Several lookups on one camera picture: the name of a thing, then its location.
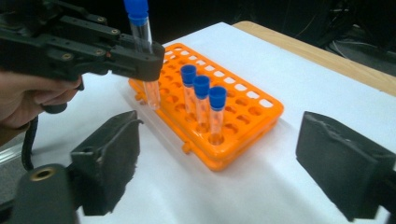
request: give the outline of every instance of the test tube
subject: test tube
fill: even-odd
[[[213,87],[209,90],[210,103],[210,135],[209,143],[218,146],[224,141],[221,128],[224,120],[224,106],[227,90],[221,86]]]
[[[193,116],[195,114],[195,95],[192,82],[196,77],[197,68],[192,64],[186,64],[181,67],[180,73],[184,87],[184,105],[186,108],[186,113],[189,116]]]
[[[153,53],[151,47],[151,31],[149,27],[148,1],[124,0],[124,4],[128,11],[128,18],[136,50],[139,52]],[[158,80],[144,81],[143,86],[145,88],[148,106],[154,110],[159,109],[161,105],[161,95]]]
[[[207,95],[209,94],[210,79],[207,76],[197,76],[194,78],[193,84],[196,97],[197,131],[199,133],[207,133],[209,130],[209,102]]]

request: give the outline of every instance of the test tube rack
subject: test tube rack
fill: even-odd
[[[227,90],[224,141],[218,146],[209,143],[210,133],[200,133],[196,119],[186,113],[180,74],[185,64],[194,64],[198,76],[208,76],[211,87]],[[129,84],[136,91],[134,98],[146,101],[142,82],[129,79]],[[277,99],[180,43],[165,48],[159,85],[161,108],[155,113],[184,142],[182,150],[186,154],[193,152],[212,171],[226,168],[274,128],[283,113],[283,105]]]

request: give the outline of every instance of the blue screw cap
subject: blue screw cap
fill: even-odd
[[[194,79],[195,96],[204,100],[209,94],[210,79],[207,76],[198,76]]]
[[[192,87],[192,82],[197,76],[197,68],[192,64],[186,64],[181,67],[180,72],[184,86]]]
[[[216,86],[209,90],[210,107],[215,111],[220,111],[225,106],[227,90],[224,87]]]
[[[148,0],[124,0],[129,20],[137,26],[146,24],[149,14]]]

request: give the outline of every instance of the white surface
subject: white surface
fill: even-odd
[[[295,160],[302,115],[332,117],[395,152],[396,98],[225,23],[175,42],[271,94],[284,114],[229,168],[213,173],[181,151],[180,140],[151,118],[153,112],[142,112],[126,78],[84,75],[86,90],[65,112],[40,116],[34,164],[68,165],[69,151],[119,113],[138,109],[145,124],[136,174],[115,211],[104,217],[79,211],[81,223],[348,223]],[[387,215],[381,208],[376,220],[355,223],[385,223]]]

